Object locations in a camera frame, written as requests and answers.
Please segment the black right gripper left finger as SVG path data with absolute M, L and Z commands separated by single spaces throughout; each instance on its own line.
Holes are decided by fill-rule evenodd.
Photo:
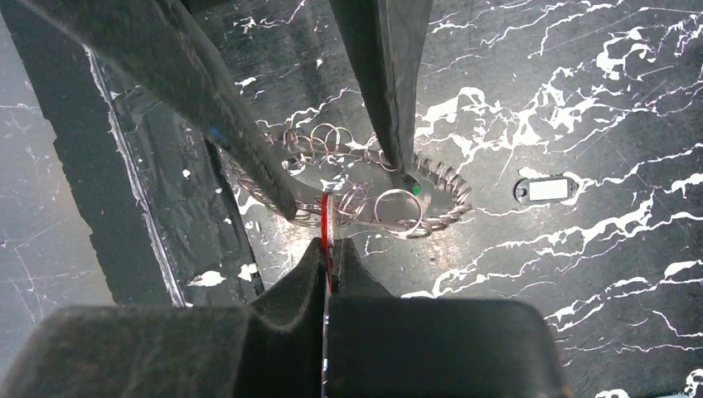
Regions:
M 4 397 L 318 397 L 326 278 L 320 239 L 255 301 L 69 307 L 45 318 Z

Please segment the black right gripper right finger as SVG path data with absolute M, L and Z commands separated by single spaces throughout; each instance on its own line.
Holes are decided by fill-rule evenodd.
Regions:
M 399 298 L 352 240 L 333 251 L 329 302 L 331 397 L 568 397 L 555 339 L 520 301 Z

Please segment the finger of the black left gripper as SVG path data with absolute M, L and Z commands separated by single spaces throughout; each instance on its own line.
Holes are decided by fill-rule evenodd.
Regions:
M 414 159 L 417 80 L 433 2 L 330 6 L 385 159 L 403 172 Z
M 297 203 L 218 50 L 180 1 L 25 1 L 228 152 L 282 215 Z

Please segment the red key tag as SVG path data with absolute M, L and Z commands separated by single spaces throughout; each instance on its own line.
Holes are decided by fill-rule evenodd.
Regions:
M 330 294 L 333 293 L 332 271 L 333 271 L 333 246 L 334 246 L 334 204 L 333 194 L 324 192 L 321 200 L 322 210 L 322 247 L 326 258 L 327 284 Z

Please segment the black key tag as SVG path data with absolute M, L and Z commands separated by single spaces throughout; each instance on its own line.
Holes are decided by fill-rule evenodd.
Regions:
M 578 189 L 577 181 L 566 176 L 522 178 L 514 186 L 513 196 L 522 205 L 541 205 L 567 201 Z

